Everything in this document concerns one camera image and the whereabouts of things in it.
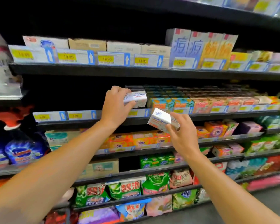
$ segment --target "hand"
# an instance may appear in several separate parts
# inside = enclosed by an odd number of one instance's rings
[[[100,121],[111,126],[114,130],[119,127],[136,104],[135,101],[131,101],[125,106],[123,105],[125,95],[130,92],[130,89],[112,86],[111,90],[106,93]]]
[[[171,112],[179,123],[179,131],[171,124],[167,124],[166,128],[169,131],[171,141],[175,150],[180,153],[183,158],[192,158],[197,154],[201,154],[197,138],[197,130],[189,115],[177,114]]]

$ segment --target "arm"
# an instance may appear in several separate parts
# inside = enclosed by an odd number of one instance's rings
[[[227,224],[280,223],[280,217],[221,172],[199,150],[196,128],[188,115],[171,113],[180,130],[167,125],[173,146],[187,161]]]
[[[113,86],[106,93],[102,118],[66,145],[12,177],[0,188],[0,223],[39,223],[71,187],[104,140],[123,123],[132,101],[123,105],[129,89]]]

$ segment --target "store floor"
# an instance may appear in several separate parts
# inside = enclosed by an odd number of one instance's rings
[[[264,205],[280,216],[280,186],[253,193]],[[224,224],[212,203],[184,211],[152,217],[137,224]]]

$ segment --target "left hand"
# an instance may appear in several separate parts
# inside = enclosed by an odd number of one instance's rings
[[[112,86],[111,90],[107,91],[101,122],[108,124],[115,130],[125,121],[131,109],[136,104],[135,101],[131,101],[125,106],[123,105],[125,95],[130,92],[130,89],[121,88],[119,86]]]

